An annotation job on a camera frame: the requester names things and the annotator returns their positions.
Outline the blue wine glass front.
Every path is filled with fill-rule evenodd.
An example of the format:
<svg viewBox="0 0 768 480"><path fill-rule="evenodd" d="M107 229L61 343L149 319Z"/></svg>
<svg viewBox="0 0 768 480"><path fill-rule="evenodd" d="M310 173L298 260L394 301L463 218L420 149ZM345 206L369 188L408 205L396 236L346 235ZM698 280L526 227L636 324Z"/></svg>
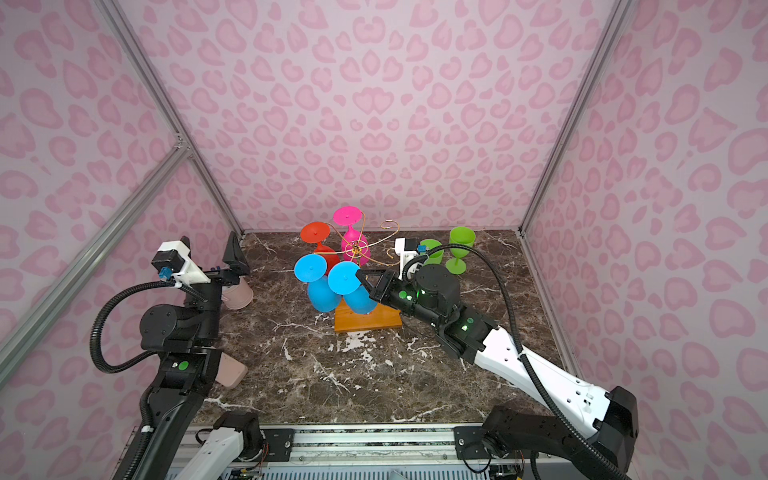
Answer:
<svg viewBox="0 0 768 480"><path fill-rule="evenodd" d="M328 283L355 314L368 315L375 310L377 303L369 298L368 291L357 278L359 271L360 267L351 261L340 262L331 269Z"/></svg>

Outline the blue wine glass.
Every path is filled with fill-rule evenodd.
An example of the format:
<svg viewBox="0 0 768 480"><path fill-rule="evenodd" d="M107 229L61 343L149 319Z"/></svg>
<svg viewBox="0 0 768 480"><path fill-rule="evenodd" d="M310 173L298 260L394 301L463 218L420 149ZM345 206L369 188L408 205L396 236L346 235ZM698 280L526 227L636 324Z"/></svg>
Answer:
<svg viewBox="0 0 768 480"><path fill-rule="evenodd" d="M328 283L355 314L368 315L375 310L377 303L369 298L368 291L357 278L359 271L360 267L351 261L340 262L331 269Z"/></svg>
<svg viewBox="0 0 768 480"><path fill-rule="evenodd" d="M321 313L334 311L341 302L341 296L329 286L326 271L327 262L318 254L305 255L294 266L296 278L307 285L310 303Z"/></svg>

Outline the green wine glass front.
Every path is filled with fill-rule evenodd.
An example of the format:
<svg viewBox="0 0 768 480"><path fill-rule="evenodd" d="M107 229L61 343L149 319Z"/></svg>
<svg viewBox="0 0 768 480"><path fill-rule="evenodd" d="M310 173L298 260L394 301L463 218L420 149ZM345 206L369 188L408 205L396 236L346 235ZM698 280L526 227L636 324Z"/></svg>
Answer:
<svg viewBox="0 0 768 480"><path fill-rule="evenodd" d="M419 243L419 252L424 253L427 251L431 251L434 248L437 248L441 245L442 243L436 239L431 239L431 238L424 239ZM425 265L441 264L443 260L443 255L444 255L443 250L437 251L436 253L431 254L429 258L424 261L424 264Z"/></svg>

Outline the green wine glass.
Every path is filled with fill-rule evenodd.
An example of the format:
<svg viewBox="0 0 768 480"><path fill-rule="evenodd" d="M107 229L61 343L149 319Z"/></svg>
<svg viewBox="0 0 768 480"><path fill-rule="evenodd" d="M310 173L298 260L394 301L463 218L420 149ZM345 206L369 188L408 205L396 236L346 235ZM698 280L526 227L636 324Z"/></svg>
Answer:
<svg viewBox="0 0 768 480"><path fill-rule="evenodd" d="M424 239L419 243L419 252L424 253L427 251L431 251L434 248L437 248L441 245L442 243L436 239L431 239L431 238ZM424 264L425 265L441 264L443 260L443 255L444 255L443 250L437 251L436 253L431 254L429 258L424 261Z"/></svg>
<svg viewBox="0 0 768 480"><path fill-rule="evenodd" d="M476 240L476 233L468 227L455 227L450 231L449 242L472 248ZM445 263L447 270L453 275L461 275L466 272L467 265L464 258L469 254L465 249L450 249L452 258Z"/></svg>

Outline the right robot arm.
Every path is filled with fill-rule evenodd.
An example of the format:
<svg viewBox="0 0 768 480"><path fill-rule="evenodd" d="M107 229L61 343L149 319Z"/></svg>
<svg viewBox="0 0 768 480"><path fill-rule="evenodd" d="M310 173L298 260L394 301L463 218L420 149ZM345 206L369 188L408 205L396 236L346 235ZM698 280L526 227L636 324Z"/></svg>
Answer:
<svg viewBox="0 0 768 480"><path fill-rule="evenodd" d="M637 400L622 387L607 391L519 346L499 323L463 301L457 277L437 264L411 277L360 270L371 300L430 325L447 353L508 381L546 406L546 415L495 407L478 450L490 458L513 452L569 461L588 479L625 479L639 434Z"/></svg>

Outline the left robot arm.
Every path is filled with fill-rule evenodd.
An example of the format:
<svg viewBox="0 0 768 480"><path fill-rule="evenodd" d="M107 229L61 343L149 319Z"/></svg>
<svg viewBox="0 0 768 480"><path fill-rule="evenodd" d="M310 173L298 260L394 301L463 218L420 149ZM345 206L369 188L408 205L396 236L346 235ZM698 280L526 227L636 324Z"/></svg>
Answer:
<svg viewBox="0 0 768 480"><path fill-rule="evenodd" d="M220 267L203 270L191 257L187 237L164 242L151 260L157 280L119 292L97 315L89 348L98 370L115 374L153 356L159 359L154 379L139 398L141 421L118 463L116 479L164 478L214 385L224 358L214 346L222 293L250 271L236 233L229 234L222 261ZM150 307L139 322L141 353L121 364L109 364L101 350L101 331L111 311L135 294L164 288L182 291L183 303Z"/></svg>

